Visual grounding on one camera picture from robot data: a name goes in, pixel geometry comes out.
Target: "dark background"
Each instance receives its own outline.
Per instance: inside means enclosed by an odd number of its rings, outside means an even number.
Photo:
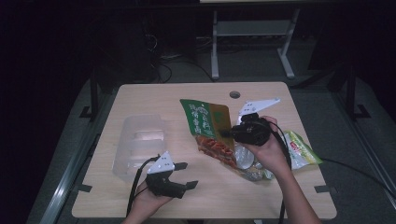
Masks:
[[[146,52],[144,20],[130,13],[81,13],[76,2],[0,2],[2,223],[24,223],[28,218],[70,109],[93,69],[105,91],[152,79],[149,63],[155,55]],[[295,36],[318,39],[313,69],[340,61],[353,65],[396,119],[395,9],[391,2],[361,2],[302,10]],[[167,47],[181,48],[193,57],[189,46],[201,35],[197,33],[206,32],[202,27],[210,27],[210,15],[200,13],[196,20],[198,14],[157,14],[155,20],[163,20],[163,26],[154,31]],[[125,35],[128,29],[141,30]],[[134,75],[126,77],[130,70]],[[109,77],[110,72],[118,75]]]

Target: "transparent plastic box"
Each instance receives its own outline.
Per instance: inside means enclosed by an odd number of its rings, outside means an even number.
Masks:
[[[160,115],[133,115],[125,119],[113,173],[132,182],[137,169],[148,159],[165,152],[165,129]]]

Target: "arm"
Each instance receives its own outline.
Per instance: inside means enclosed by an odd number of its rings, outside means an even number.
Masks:
[[[264,117],[268,121],[276,123],[276,119]],[[271,124],[271,128],[277,132],[277,127]],[[271,134],[269,140],[261,147],[242,144],[250,150],[260,161],[262,166],[271,171],[277,179],[282,190],[283,201],[290,223],[320,223],[320,220],[305,198],[297,180],[291,172],[285,155],[282,152],[280,144]]]
[[[154,215],[161,206],[173,199],[170,197],[154,195],[149,189],[147,189],[146,182],[141,183],[139,187],[137,187],[136,193],[139,193],[139,195],[134,198],[131,212],[122,224],[140,224]]]

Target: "human hand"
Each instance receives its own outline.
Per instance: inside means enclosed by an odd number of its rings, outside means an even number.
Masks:
[[[156,196],[148,189],[146,181],[142,182],[136,190],[136,196],[131,212],[122,222],[123,224],[138,224],[154,215],[158,209],[173,198],[166,196]]]
[[[270,122],[271,129],[274,132],[277,132],[277,127],[274,125],[277,124],[276,119],[267,116],[262,118]],[[275,176],[280,173],[290,171],[285,155],[283,154],[282,147],[273,134],[270,134],[268,141],[260,147],[249,144],[240,144],[251,151],[262,166],[266,170],[271,171]]]

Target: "wooden table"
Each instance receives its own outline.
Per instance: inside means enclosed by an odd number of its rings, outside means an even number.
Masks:
[[[241,97],[233,99],[231,91]],[[278,218],[282,195],[276,180],[250,182],[219,161],[197,150],[179,99],[193,99],[230,108],[231,122],[236,123],[245,101],[280,98],[280,103],[261,111],[278,120],[283,130],[297,132],[309,145],[288,87],[281,82],[197,83],[124,85],[120,88],[105,128],[83,180],[92,186],[80,191],[72,213],[75,217],[125,217],[132,183],[112,173],[112,164],[125,118],[131,115],[159,114],[165,122],[166,150],[174,162],[187,162],[186,170],[173,172],[177,183],[199,180],[196,189],[182,199],[174,199],[153,217],[157,218]],[[320,218],[336,216],[330,193],[316,193],[314,186],[325,185],[317,165],[294,171],[305,196]]]

